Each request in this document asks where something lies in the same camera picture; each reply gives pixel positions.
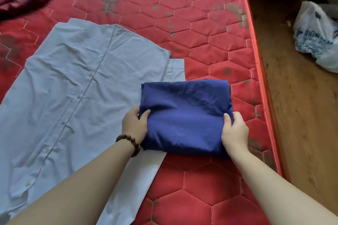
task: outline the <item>red mattress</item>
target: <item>red mattress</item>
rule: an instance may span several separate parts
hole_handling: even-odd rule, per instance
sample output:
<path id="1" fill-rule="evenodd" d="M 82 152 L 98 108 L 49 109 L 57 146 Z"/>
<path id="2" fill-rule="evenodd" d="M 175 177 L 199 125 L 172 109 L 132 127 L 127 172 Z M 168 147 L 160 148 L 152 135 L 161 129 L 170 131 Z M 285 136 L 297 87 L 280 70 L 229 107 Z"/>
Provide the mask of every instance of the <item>red mattress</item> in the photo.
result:
<path id="1" fill-rule="evenodd" d="M 58 22 L 118 23 L 185 59 L 187 80 L 228 80 L 250 150 L 281 174 L 247 0 L 53 0 L 0 24 L 0 100 Z M 268 224 L 231 161 L 167 155 L 134 224 Z"/>

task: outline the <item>left hand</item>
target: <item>left hand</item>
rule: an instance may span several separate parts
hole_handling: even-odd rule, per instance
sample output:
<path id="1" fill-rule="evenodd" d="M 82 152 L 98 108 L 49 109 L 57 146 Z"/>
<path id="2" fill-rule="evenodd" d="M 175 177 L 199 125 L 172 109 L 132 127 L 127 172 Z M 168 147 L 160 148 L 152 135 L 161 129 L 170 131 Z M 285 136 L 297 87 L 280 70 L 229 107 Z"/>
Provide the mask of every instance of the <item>left hand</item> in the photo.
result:
<path id="1" fill-rule="evenodd" d="M 127 112 L 122 119 L 122 134 L 130 135 L 132 138 L 135 138 L 138 143 L 141 143 L 148 131 L 147 122 L 150 110 L 145 111 L 140 119 L 138 119 L 139 112 L 139 106 Z"/>

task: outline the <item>plastic bag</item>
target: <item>plastic bag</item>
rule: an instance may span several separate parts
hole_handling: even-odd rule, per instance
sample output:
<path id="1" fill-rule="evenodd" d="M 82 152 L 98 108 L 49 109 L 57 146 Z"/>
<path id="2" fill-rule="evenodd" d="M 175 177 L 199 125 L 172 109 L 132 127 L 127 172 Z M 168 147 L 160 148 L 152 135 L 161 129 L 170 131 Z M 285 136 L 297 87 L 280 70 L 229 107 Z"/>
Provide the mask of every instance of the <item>plastic bag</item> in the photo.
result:
<path id="1" fill-rule="evenodd" d="M 338 5 L 303 1 L 293 25 L 295 48 L 311 53 L 324 69 L 338 73 Z"/>

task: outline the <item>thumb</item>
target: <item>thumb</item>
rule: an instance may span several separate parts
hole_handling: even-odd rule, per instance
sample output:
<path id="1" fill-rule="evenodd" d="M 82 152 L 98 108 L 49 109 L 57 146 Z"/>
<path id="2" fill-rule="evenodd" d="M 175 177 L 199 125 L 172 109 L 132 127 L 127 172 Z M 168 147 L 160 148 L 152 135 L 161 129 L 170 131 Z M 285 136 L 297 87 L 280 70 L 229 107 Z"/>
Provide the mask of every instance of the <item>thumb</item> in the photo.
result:
<path id="1" fill-rule="evenodd" d="M 231 129 L 231 119 L 230 116 L 224 113 L 224 126 L 223 130 L 230 130 Z"/>
<path id="2" fill-rule="evenodd" d="M 146 110 L 142 116 L 140 117 L 140 121 L 147 123 L 148 121 L 148 116 L 150 115 L 150 110 Z"/>

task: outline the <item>navy blue fabric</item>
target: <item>navy blue fabric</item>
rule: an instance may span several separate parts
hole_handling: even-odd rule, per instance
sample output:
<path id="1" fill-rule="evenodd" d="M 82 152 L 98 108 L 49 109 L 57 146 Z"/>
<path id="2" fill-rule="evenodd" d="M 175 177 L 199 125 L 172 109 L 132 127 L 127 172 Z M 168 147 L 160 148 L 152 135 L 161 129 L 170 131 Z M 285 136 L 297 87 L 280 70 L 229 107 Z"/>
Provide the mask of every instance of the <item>navy blue fabric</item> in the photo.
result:
<path id="1" fill-rule="evenodd" d="M 229 158 L 221 140 L 223 114 L 233 122 L 227 81 L 142 84 L 140 115 L 150 109 L 144 149 Z"/>

